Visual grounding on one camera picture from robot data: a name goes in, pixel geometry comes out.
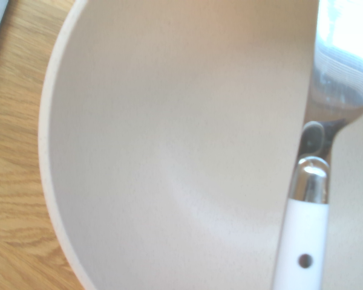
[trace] ceramic bowl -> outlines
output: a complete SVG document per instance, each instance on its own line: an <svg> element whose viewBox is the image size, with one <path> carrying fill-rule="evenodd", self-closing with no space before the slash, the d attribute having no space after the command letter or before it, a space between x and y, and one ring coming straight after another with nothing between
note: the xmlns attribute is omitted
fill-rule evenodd
<svg viewBox="0 0 363 290"><path fill-rule="evenodd" d="M316 1L75 2L39 156L85 289L269 289L316 14ZM363 118L332 163L324 289L363 290Z"/></svg>

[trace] white handle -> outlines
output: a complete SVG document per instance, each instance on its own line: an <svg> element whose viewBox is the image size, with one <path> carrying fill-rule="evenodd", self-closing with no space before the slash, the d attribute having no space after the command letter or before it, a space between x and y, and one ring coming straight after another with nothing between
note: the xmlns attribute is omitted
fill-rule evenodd
<svg viewBox="0 0 363 290"><path fill-rule="evenodd" d="M288 199L273 290L320 289L328 212L328 204Z"/></svg>

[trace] wood grain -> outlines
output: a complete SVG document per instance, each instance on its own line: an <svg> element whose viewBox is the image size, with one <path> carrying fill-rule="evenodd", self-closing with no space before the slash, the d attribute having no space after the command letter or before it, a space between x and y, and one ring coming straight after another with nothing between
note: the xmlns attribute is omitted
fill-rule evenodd
<svg viewBox="0 0 363 290"><path fill-rule="evenodd" d="M0 289L83 289L58 244L38 166L48 60L74 0L12 0L0 29Z"/></svg>

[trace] bowl rim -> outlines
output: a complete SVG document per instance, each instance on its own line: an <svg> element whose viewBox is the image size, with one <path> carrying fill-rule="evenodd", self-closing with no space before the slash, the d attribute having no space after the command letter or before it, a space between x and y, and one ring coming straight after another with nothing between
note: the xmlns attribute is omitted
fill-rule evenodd
<svg viewBox="0 0 363 290"><path fill-rule="evenodd" d="M88 3L89 0L75 0L71 10L67 14L62 28L60 29L47 66L42 90L41 105L39 108L38 154L44 198L59 244L82 286L86 290L97 290L75 253L65 230L64 223L59 212L59 207L56 202L53 180L51 177L49 154L51 103L54 95L57 74L59 73L61 61L66 52L67 43L78 19Z"/></svg>

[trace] wooden table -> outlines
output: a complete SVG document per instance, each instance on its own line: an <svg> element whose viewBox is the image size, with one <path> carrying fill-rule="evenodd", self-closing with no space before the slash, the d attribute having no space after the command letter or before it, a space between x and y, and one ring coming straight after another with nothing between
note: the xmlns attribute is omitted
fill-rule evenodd
<svg viewBox="0 0 363 290"><path fill-rule="evenodd" d="M48 217L38 166L47 63L74 0L11 0L0 29L0 289L83 289Z"/></svg>

